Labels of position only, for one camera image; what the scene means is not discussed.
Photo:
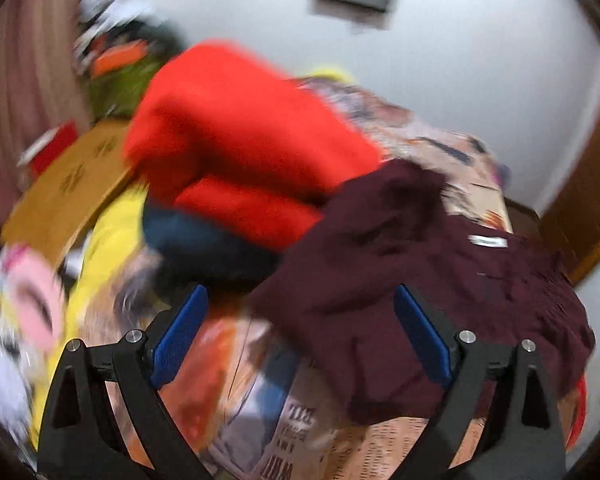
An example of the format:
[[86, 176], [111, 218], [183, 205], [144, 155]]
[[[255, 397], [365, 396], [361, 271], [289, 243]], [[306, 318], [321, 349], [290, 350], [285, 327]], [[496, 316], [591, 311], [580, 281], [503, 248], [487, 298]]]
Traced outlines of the pink plush toy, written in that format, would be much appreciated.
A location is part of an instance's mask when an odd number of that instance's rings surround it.
[[23, 244], [6, 248], [0, 270], [7, 312], [28, 344], [50, 352], [65, 331], [66, 294], [61, 279], [42, 255]]

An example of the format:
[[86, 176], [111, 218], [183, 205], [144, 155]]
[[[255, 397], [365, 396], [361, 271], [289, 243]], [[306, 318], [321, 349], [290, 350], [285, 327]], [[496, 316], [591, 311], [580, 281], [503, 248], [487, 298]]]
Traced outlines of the navy folded garment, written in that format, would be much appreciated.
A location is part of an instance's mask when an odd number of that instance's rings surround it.
[[142, 212], [145, 244], [176, 276], [204, 286], [250, 292], [276, 270], [280, 255], [194, 214], [150, 198]]

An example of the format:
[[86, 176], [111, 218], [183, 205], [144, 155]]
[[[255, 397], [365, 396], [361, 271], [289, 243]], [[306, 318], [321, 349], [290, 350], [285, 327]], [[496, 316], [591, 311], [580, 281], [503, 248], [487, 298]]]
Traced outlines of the newspaper print bed blanket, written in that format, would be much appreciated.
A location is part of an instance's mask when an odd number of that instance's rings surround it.
[[564, 408], [595, 338], [560, 261], [512, 226], [507, 170], [477, 138], [329, 76], [299, 80], [387, 159], [347, 183], [284, 254], [122, 193], [87, 243], [70, 304], [90, 344], [176, 304], [209, 314], [162, 398], [212, 474], [383, 479], [442, 398], [393, 309], [400, 285], [491, 344], [530, 340]]

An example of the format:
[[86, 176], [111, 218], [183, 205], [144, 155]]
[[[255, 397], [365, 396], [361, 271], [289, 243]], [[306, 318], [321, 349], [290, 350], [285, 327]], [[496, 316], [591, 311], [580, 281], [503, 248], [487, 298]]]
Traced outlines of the maroon button shirt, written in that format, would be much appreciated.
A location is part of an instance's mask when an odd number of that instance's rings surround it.
[[441, 401], [394, 313], [400, 285], [482, 340], [534, 341], [558, 398], [594, 350], [559, 260], [451, 216], [444, 185], [442, 174], [403, 159], [348, 181], [251, 293], [253, 310], [314, 359], [359, 424], [428, 417]]

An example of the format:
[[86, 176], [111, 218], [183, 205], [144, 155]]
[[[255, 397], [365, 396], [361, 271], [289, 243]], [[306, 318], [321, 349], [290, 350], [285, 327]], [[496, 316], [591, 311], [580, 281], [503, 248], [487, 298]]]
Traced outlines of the dark green garment pile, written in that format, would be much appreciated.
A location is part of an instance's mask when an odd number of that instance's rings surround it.
[[[135, 40], [144, 40], [148, 44], [148, 53], [142, 60], [102, 76], [91, 76], [91, 65], [102, 52]], [[88, 44], [86, 70], [82, 76], [93, 117], [96, 120], [131, 118], [151, 79], [166, 62], [184, 50], [181, 35], [168, 23], [151, 25], [133, 20], [96, 36]]]

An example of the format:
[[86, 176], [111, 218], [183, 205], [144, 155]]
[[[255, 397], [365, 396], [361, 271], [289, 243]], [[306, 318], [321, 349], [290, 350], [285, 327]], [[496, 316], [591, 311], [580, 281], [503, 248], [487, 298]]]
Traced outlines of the wooden door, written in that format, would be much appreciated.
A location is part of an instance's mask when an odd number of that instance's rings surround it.
[[573, 285], [600, 262], [600, 117], [577, 165], [542, 215], [539, 229], [546, 248], [562, 256]]

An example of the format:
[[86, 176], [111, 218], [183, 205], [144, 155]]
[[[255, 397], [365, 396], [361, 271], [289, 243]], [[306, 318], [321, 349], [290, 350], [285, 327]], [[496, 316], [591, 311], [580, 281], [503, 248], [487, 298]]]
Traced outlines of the yellow pillow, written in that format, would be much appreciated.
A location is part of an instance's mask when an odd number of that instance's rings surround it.
[[355, 78], [341, 67], [336, 65], [320, 65], [311, 68], [306, 76], [308, 78], [325, 78], [342, 82], [343, 84], [355, 84]]

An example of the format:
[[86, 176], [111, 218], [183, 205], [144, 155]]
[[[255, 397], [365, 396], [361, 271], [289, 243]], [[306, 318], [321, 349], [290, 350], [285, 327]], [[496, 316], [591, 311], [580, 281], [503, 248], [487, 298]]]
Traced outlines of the red white box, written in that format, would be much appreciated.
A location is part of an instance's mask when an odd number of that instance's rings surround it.
[[73, 120], [47, 130], [20, 155], [17, 167], [38, 178], [76, 140], [79, 133]]

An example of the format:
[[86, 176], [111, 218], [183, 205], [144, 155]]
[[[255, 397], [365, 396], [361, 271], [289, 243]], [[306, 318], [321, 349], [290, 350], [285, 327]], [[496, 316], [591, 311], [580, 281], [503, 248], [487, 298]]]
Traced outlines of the red folded garment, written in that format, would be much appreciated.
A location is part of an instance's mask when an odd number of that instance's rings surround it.
[[283, 252], [381, 151], [321, 98], [234, 44], [205, 41], [151, 79], [123, 153], [158, 203]]

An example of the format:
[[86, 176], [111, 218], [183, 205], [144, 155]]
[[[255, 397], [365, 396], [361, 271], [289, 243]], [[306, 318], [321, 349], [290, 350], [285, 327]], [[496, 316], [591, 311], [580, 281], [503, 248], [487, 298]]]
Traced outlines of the orange box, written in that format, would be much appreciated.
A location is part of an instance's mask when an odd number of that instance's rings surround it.
[[148, 44], [144, 40], [135, 40], [127, 44], [111, 47], [95, 58], [91, 65], [91, 76], [98, 77], [120, 70], [142, 60], [148, 53]]

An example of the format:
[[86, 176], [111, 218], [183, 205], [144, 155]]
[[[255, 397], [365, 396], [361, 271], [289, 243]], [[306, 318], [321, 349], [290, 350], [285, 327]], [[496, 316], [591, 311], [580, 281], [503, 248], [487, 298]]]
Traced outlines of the striped maroon curtain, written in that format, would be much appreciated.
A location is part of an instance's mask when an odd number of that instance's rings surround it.
[[93, 115], [73, 62], [81, 0], [4, 0], [0, 5], [0, 223], [19, 200], [21, 153], [50, 128]]

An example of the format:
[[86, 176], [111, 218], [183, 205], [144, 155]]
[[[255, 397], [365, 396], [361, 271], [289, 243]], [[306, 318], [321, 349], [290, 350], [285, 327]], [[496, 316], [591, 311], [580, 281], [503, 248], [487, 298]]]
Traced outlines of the yellow garment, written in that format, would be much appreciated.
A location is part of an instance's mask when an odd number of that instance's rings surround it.
[[83, 252], [82, 268], [64, 309], [65, 326], [45, 358], [45, 373], [35, 384], [30, 439], [38, 438], [50, 383], [66, 343], [116, 342], [132, 328], [146, 328], [160, 311], [150, 281], [160, 258], [148, 252], [142, 218], [147, 188], [133, 184], [99, 215]]

